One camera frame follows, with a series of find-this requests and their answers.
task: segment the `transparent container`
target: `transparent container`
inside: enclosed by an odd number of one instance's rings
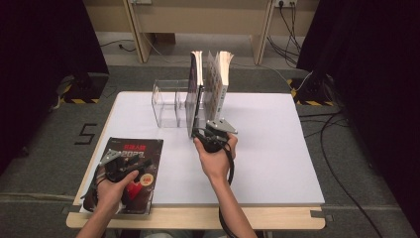
[[[152,107],[157,126],[162,128],[186,128],[185,100],[188,79],[155,81]]]

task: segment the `gray carpet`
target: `gray carpet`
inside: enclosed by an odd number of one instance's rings
[[[74,237],[65,210],[80,186],[114,99],[120,91],[151,91],[155,79],[185,79],[185,67],[110,66],[110,78],[97,104],[61,104],[28,145],[29,156],[16,158],[0,178],[0,237]],[[282,70],[286,78],[304,72]],[[288,93],[287,84],[269,69],[231,69],[231,92]],[[297,106],[299,115],[331,113],[339,107]],[[275,231],[273,237],[377,237],[372,226],[335,181],[327,166],[319,131],[328,116],[301,118],[304,135],[326,200],[327,226],[319,231]],[[416,237],[383,178],[368,160],[343,115],[325,130],[323,146],[334,173],[365,209],[383,237]],[[83,125],[88,137],[79,136]]]

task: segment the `book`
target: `book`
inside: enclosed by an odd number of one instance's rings
[[[163,140],[160,139],[110,138],[95,171],[91,188],[84,195],[83,208],[93,212],[96,207],[97,194],[94,187],[101,179],[98,177],[118,181],[130,171],[139,170],[138,177],[124,190],[118,213],[150,214],[162,146]],[[110,173],[120,172],[120,168],[124,168],[126,173]]]
[[[203,91],[202,52],[191,52],[191,67],[188,78],[188,91],[185,100],[186,125],[188,136],[198,124],[198,111]]]
[[[228,92],[229,66],[233,56],[229,52],[219,52],[213,58],[209,52],[203,96],[206,121],[220,118]]]

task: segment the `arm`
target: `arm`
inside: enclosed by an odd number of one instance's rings
[[[228,143],[232,150],[232,157],[235,158],[235,146],[238,143],[238,139],[229,134]],[[241,238],[257,237],[227,182],[226,176],[229,171],[229,163],[225,152],[220,150],[216,153],[207,153],[197,138],[194,138],[194,144],[200,157],[204,174],[209,178],[216,193],[220,210],[229,229]]]
[[[92,216],[77,234],[78,238],[102,237],[112,216],[118,211],[124,188],[138,174],[138,171],[133,171],[119,182],[113,183],[105,179],[98,184],[98,205]]]

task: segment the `black curtain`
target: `black curtain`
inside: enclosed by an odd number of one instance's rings
[[[353,12],[349,2],[320,1],[297,67],[334,77],[368,158],[420,236],[420,1],[359,1]]]
[[[108,73],[84,4],[0,3],[0,173],[26,146],[68,75]]]

